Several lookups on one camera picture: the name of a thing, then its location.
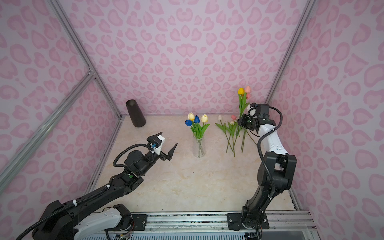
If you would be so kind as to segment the aluminium frame diagonal bar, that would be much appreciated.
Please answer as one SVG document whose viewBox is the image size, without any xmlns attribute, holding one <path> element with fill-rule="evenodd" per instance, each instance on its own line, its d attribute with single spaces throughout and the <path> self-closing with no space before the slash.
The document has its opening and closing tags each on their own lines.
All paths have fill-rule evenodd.
<svg viewBox="0 0 384 240">
<path fill-rule="evenodd" d="M 31 155 L 41 146 L 43 141 L 48 137 L 51 131 L 57 126 L 64 115 L 77 101 L 80 95 L 88 87 L 94 79 L 94 72 L 88 72 L 81 82 L 66 96 L 58 107 L 50 114 L 47 119 L 39 126 L 31 138 L 19 148 L 15 155 L 11 158 L 10 162 L 5 166 L 1 172 L 1 193 L 5 191 L 8 185 L 19 174 L 25 166 Z"/>
</svg>

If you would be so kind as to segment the black cone vase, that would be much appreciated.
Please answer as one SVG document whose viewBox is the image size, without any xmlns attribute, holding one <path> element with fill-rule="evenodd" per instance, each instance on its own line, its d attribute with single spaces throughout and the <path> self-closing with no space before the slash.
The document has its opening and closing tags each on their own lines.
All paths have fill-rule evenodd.
<svg viewBox="0 0 384 240">
<path fill-rule="evenodd" d="M 136 100 L 128 100 L 126 102 L 126 107 L 131 121 L 136 128 L 141 128 L 147 123 Z"/>
</svg>

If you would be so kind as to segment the bright yellow tulip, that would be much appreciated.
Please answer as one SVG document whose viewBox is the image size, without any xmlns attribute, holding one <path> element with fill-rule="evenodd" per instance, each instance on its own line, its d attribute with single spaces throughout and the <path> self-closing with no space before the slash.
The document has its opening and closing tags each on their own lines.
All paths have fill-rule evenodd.
<svg viewBox="0 0 384 240">
<path fill-rule="evenodd" d="M 247 99 L 244 97 L 245 88 L 239 88 L 238 90 L 238 97 L 239 97 L 239 117 L 241 117 L 245 111 L 245 109 L 248 107 L 249 103 L 247 102 Z"/>
</svg>

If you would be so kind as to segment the yellow white tulip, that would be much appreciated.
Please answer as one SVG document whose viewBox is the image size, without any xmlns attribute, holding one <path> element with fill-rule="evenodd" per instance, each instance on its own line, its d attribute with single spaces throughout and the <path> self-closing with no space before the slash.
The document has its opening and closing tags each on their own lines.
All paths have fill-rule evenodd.
<svg viewBox="0 0 384 240">
<path fill-rule="evenodd" d="M 201 117 L 201 123 L 202 125 L 200 126 L 200 139 L 204 136 L 205 131 L 209 127 L 210 124 L 208 124 L 208 115 L 204 114 Z"/>
<path fill-rule="evenodd" d="M 191 120 L 193 121 L 195 119 L 195 115 L 193 113 L 189 113 L 188 114 L 188 119 L 187 120 Z"/>
</svg>

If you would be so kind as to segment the right corner aluminium post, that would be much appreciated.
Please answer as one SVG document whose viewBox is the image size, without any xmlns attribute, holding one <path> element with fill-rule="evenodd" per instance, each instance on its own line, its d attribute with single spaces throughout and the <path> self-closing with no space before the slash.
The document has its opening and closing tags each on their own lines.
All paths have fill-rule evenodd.
<svg viewBox="0 0 384 240">
<path fill-rule="evenodd" d="M 277 88 L 279 86 L 279 83 L 281 82 L 283 78 L 283 74 L 286 70 L 286 68 L 289 66 L 290 60 L 292 56 L 294 55 L 295 49 L 305 31 L 306 26 L 309 23 L 310 18 L 313 15 L 313 12 L 315 11 L 317 7 L 318 1 L 316 0 L 308 0 L 306 2 L 306 5 L 304 7 L 304 10 L 299 18 L 297 27 L 293 31 L 292 37 L 289 41 L 288 47 L 285 50 L 284 57 L 279 65 L 278 71 L 275 75 L 275 78 L 272 82 L 271 88 L 267 94 L 265 104 L 271 104 L 273 96 L 275 92 L 277 91 Z"/>
</svg>

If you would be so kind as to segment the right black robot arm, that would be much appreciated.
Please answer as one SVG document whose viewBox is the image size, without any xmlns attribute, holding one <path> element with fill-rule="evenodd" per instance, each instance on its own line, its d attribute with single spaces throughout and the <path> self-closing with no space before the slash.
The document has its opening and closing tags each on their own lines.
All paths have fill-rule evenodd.
<svg viewBox="0 0 384 240">
<path fill-rule="evenodd" d="M 241 116 L 238 124 L 259 135 L 257 150 L 261 165 L 257 173 L 258 188 L 251 199 L 242 207 L 240 214 L 227 214 L 229 230 L 254 230 L 260 236 L 269 228 L 266 209 L 272 200 L 288 191 L 293 183 L 297 158 L 284 148 L 278 135 L 283 123 L 280 110 L 268 104 L 250 105 L 247 114 Z"/>
</svg>

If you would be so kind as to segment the clear glass vase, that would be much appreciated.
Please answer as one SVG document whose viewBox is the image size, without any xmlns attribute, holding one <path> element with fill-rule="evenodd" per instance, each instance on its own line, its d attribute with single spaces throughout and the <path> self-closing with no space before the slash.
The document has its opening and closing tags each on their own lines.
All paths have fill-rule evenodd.
<svg viewBox="0 0 384 240">
<path fill-rule="evenodd" d="M 192 147 L 193 155 L 196 158 L 202 158 L 206 154 L 206 146 L 205 146 L 205 137 L 198 138 L 194 135 L 193 147 Z"/>
</svg>

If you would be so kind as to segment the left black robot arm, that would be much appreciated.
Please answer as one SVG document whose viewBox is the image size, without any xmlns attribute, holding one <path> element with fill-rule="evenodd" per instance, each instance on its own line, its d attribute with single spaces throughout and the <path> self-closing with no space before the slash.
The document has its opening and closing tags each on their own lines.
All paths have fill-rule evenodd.
<svg viewBox="0 0 384 240">
<path fill-rule="evenodd" d="M 158 133 L 149 136 L 145 144 L 126 148 L 113 161 L 114 167 L 123 169 L 121 173 L 82 197 L 65 203 L 50 203 L 41 218 L 18 239 L 31 233 L 34 240 L 81 240 L 104 230 L 132 230 L 132 214 L 124 205 L 117 204 L 103 213 L 96 211 L 136 190 L 143 182 L 143 176 L 158 160 L 170 161 L 177 147 L 164 153 L 164 143 L 165 138 Z"/>
</svg>

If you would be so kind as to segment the corner aluminium post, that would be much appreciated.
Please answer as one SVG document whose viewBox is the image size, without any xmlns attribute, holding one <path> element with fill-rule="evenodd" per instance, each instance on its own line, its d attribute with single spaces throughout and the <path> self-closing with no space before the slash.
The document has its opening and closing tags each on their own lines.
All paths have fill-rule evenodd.
<svg viewBox="0 0 384 240">
<path fill-rule="evenodd" d="M 283 78 L 283 74 L 286 70 L 286 68 L 289 66 L 290 60 L 292 56 L 294 55 L 295 49 L 305 31 L 306 26 L 309 23 L 310 18 L 313 15 L 313 12 L 315 11 L 317 7 L 318 1 L 316 0 L 308 0 L 306 2 L 306 5 L 304 7 L 304 10 L 299 18 L 297 27 L 293 31 L 292 37 L 289 41 L 288 47 L 285 50 L 284 57 L 279 65 L 278 71 L 275 75 L 275 78 L 272 82 L 271 88 L 267 94 L 265 104 L 271 104 L 273 96 L 275 92 L 277 91 L 277 88 L 279 86 L 279 83 L 281 82 Z"/>
<path fill-rule="evenodd" d="M 102 81 L 102 78 L 100 77 L 98 71 L 96 70 L 96 67 L 93 63 L 93 61 L 90 58 L 90 55 L 88 54 L 84 44 L 82 43 L 81 39 L 79 38 L 78 34 L 76 33 L 73 25 L 71 24 L 71 21 L 66 14 L 66 12 L 63 9 L 63 6 L 61 5 L 60 1 L 57 0 L 48 0 L 47 3 L 52 8 L 54 14 L 57 16 L 58 21 L 64 28 L 65 32 L 67 33 L 69 39 L 73 43 L 75 49 L 77 50 L 78 54 L 86 64 L 87 68 L 91 72 L 91 74 L 95 77 L 95 81 L 100 88 L 101 92 L 103 93 L 104 97 L 107 100 L 107 103 L 110 105 L 110 107 L 113 109 L 114 113 L 118 117 L 119 120 L 123 118 L 123 115 L 121 111 L 118 109 L 117 104 L 113 100 L 111 94 L 106 88 L 106 85 Z"/>
</svg>

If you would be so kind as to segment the bunch of artificial tulips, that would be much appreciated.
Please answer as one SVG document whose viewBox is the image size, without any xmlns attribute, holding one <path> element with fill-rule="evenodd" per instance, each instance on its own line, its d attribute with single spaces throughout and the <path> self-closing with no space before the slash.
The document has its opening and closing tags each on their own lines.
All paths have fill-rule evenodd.
<svg viewBox="0 0 384 240">
<path fill-rule="evenodd" d="M 251 137 L 250 133 L 237 123 L 237 117 L 231 116 L 231 121 L 224 121 L 221 115 L 218 116 L 218 122 L 215 125 L 225 134 L 227 140 L 226 152 L 229 150 L 233 153 L 234 157 L 236 156 L 235 146 L 238 139 L 241 139 L 241 152 L 244 151 L 245 138 L 248 135 L 252 142 L 256 144 L 256 141 Z"/>
</svg>

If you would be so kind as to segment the left corner aluminium post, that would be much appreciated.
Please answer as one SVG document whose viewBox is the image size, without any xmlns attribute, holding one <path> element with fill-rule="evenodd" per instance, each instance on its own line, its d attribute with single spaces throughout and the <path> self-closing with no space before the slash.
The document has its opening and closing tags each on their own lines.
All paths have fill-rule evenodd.
<svg viewBox="0 0 384 240">
<path fill-rule="evenodd" d="M 100 77 L 98 71 L 96 70 L 96 67 L 93 63 L 93 61 L 90 58 L 90 55 L 88 54 L 84 44 L 82 43 L 81 39 L 79 38 L 78 34 L 76 33 L 73 25 L 71 24 L 71 21 L 66 14 L 66 12 L 63 9 L 63 6 L 61 5 L 60 1 L 57 0 L 48 0 L 47 3 L 52 8 L 54 14 L 57 16 L 58 21 L 64 28 L 65 32 L 67 33 L 69 39 L 73 43 L 75 49 L 77 50 L 78 54 L 86 64 L 87 68 L 91 72 L 91 74 L 95 77 L 95 81 L 100 88 L 101 92 L 103 93 L 104 97 L 107 100 L 107 103 L 110 105 L 110 107 L 113 109 L 114 113 L 118 117 L 119 120 L 123 118 L 123 115 L 121 111 L 118 109 L 117 104 L 113 100 L 111 94 L 106 88 L 106 85 L 102 81 L 102 78 Z"/>
</svg>

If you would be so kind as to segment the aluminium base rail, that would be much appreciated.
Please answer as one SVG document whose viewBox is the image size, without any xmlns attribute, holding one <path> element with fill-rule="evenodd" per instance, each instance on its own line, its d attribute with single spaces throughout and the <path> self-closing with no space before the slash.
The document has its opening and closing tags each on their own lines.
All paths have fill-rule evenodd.
<svg viewBox="0 0 384 240">
<path fill-rule="evenodd" d="M 76 240 L 250 240 L 255 229 L 244 227 L 240 212 L 136 212 L 134 228 L 113 227 L 116 210 L 91 214 L 76 227 Z M 309 212 L 266 211 L 262 219 L 264 240 L 318 240 Z"/>
</svg>

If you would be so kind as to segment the dark blue tulip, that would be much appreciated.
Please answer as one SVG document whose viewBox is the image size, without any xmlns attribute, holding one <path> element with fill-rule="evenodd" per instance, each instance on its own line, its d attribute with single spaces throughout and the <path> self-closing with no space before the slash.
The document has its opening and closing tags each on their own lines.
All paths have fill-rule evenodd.
<svg viewBox="0 0 384 240">
<path fill-rule="evenodd" d="M 196 115 L 194 119 L 194 133 L 197 139 L 201 138 L 201 128 L 202 126 L 200 125 L 200 118 Z"/>
</svg>

